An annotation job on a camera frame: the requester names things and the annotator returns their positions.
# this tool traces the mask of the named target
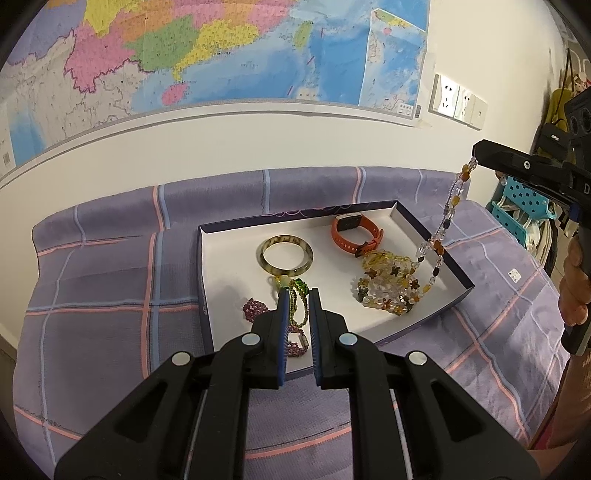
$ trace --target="light switch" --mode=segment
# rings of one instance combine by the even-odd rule
[[[486,112],[488,111],[488,104],[481,98],[474,97],[474,110],[468,125],[477,130],[484,128],[484,120],[486,119]]]

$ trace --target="sticker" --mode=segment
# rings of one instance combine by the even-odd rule
[[[516,269],[511,270],[509,272],[509,276],[514,283],[517,283],[519,280],[521,280],[521,274]]]
[[[398,102],[398,109],[396,111],[399,115],[413,117],[413,106],[404,102]]]
[[[10,140],[7,106],[6,103],[3,103],[0,105],[0,177],[6,175],[16,166]]]

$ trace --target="pink province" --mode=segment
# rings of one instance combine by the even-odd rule
[[[296,0],[261,0],[253,5],[247,23],[256,25],[259,35],[275,28],[287,16]]]
[[[182,100],[188,85],[186,83],[177,83],[168,87],[162,94],[163,105],[174,105]]]
[[[95,79],[123,66],[134,54],[125,48],[121,32],[117,28],[102,38],[95,35],[89,25],[83,24],[75,31],[74,51],[66,61],[66,73],[74,78],[74,87],[81,92],[94,93]]]

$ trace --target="smartwatch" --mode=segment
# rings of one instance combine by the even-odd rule
[[[352,230],[357,227],[365,228],[373,237],[371,241],[358,245],[350,242],[340,234],[340,232]],[[337,215],[333,220],[330,233],[339,248],[356,257],[361,257],[372,250],[376,250],[384,237],[384,230],[379,229],[375,223],[361,213]]]

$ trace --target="watch face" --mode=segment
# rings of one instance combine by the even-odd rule
[[[361,224],[361,214],[354,213],[352,215],[342,215],[337,217],[336,230],[342,232],[344,230],[352,230]]]

